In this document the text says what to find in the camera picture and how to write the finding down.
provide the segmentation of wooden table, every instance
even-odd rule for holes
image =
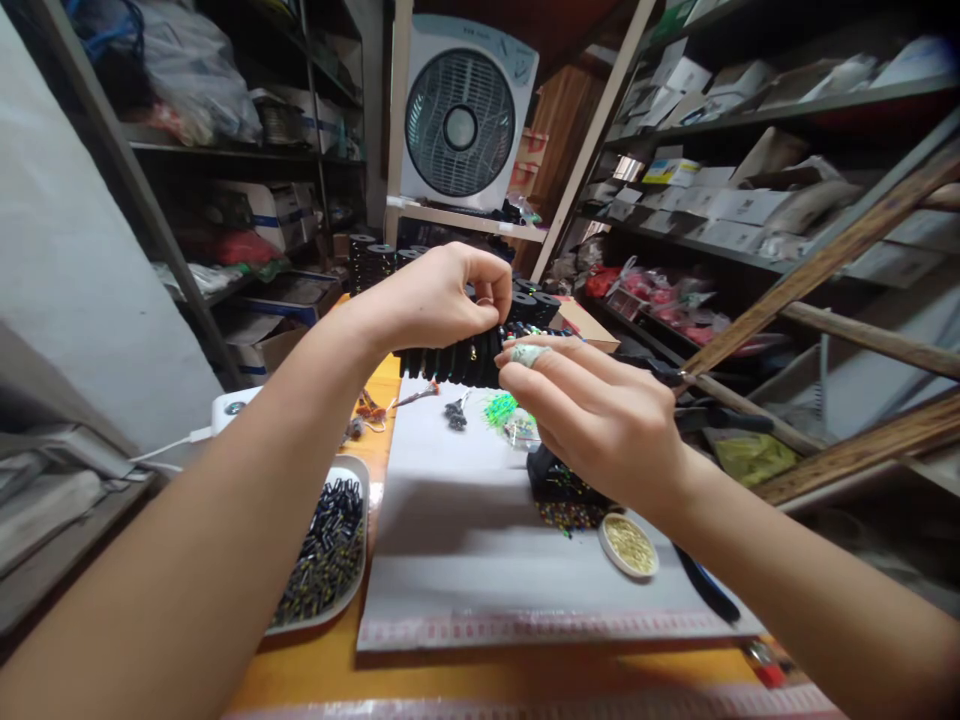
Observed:
[[[399,361],[388,357],[367,390],[385,407],[399,389]],[[395,412],[390,413],[385,432],[368,431],[341,451],[363,458],[370,468],[371,545]],[[620,642],[358,656],[357,631],[368,579],[369,572],[361,592],[339,618],[265,639],[229,710],[374,698],[520,703],[619,694],[652,685],[758,683],[730,641],[709,646],[704,641]]]

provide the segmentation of hand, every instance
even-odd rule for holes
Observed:
[[[549,346],[533,369],[510,362],[516,343]],[[591,487],[651,522],[682,509],[704,478],[673,420],[673,392],[645,370],[576,338],[504,343],[500,385],[537,419],[540,438]]]
[[[477,302],[464,286],[473,283]],[[384,330],[388,351],[441,348],[506,322],[513,283],[510,266],[463,243],[436,247],[346,307],[365,327]]]

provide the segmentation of white wall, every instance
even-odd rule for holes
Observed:
[[[387,183],[380,177],[380,157],[386,152],[382,137],[383,0],[346,0],[363,38],[363,137],[367,146],[367,224],[383,227]]]
[[[127,452],[208,425],[220,384],[2,10],[0,55],[0,385]]]

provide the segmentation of white fan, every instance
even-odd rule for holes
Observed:
[[[486,25],[414,15],[401,194],[503,205],[539,55]]]

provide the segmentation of power cord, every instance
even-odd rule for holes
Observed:
[[[152,452],[144,453],[143,455],[138,455],[135,458],[129,458],[129,462],[132,462],[135,465],[140,465],[145,468],[150,468],[151,470],[169,470],[171,472],[180,473],[180,472],[183,472],[183,468],[178,465],[168,465],[167,463],[145,462],[145,461],[148,458],[155,457],[157,455],[167,452],[168,450],[173,450],[173,448],[179,447],[180,445],[186,445],[187,443],[190,443],[191,445],[193,445],[198,442],[203,442],[204,440],[209,440],[212,435],[213,435],[213,429],[210,426],[202,428],[201,430],[194,430],[185,438],[180,438],[176,442],[172,442],[169,445],[164,445],[162,448],[153,450]]]

